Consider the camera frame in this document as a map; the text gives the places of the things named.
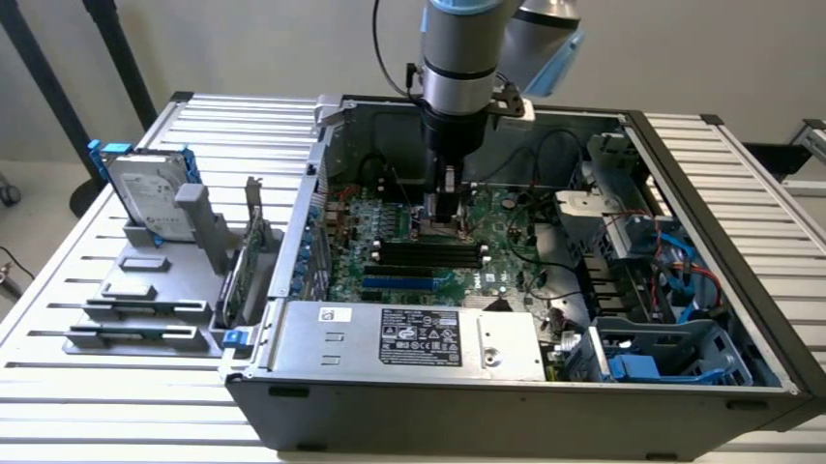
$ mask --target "robotic arm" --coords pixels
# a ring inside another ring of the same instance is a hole
[[[463,159],[488,117],[525,115],[518,88],[550,95],[581,41],[573,0],[428,0],[420,83],[430,213],[450,221]],[[504,80],[495,91],[496,77]]]

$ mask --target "power supply label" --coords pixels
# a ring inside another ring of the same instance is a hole
[[[384,308],[378,359],[384,364],[462,367],[458,311]]]

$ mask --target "black pole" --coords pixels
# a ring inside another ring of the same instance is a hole
[[[89,136],[77,118],[72,103],[65,96],[65,92],[63,92],[63,87],[55,76],[55,71],[52,71],[52,66],[49,66],[49,61],[40,49],[40,44],[31,33],[28,24],[25,24],[17,0],[0,0],[0,23],[3,23],[3,28],[9,35],[15,49],[25,63],[25,68],[52,108],[52,112],[63,127],[68,141],[77,153],[77,158],[80,158],[83,165],[87,167],[89,176],[95,180],[100,190],[106,182],[100,178],[99,171],[88,156],[87,145],[89,144]]]
[[[103,37],[108,54],[112,57],[115,68],[118,68],[120,80],[124,82],[140,124],[143,129],[148,131],[158,119],[158,112],[152,105],[150,92],[146,90],[146,83],[143,82],[135,55],[130,48],[127,35],[124,34],[123,27],[120,27],[115,0],[83,0],[83,4],[99,27],[100,36]]]

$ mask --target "blue ram slot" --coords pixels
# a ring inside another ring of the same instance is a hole
[[[436,280],[434,278],[364,277],[362,279],[362,286],[364,288],[434,291],[436,289]]]

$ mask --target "white wall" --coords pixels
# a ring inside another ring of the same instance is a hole
[[[89,135],[140,127],[80,0],[20,0]],[[390,94],[374,60],[372,0],[119,0],[159,107],[174,90]],[[380,41],[402,79],[423,0],[384,0]],[[581,0],[587,36],[563,105],[718,113],[742,139],[783,141],[826,117],[822,0]],[[75,160],[0,33],[0,158]]]

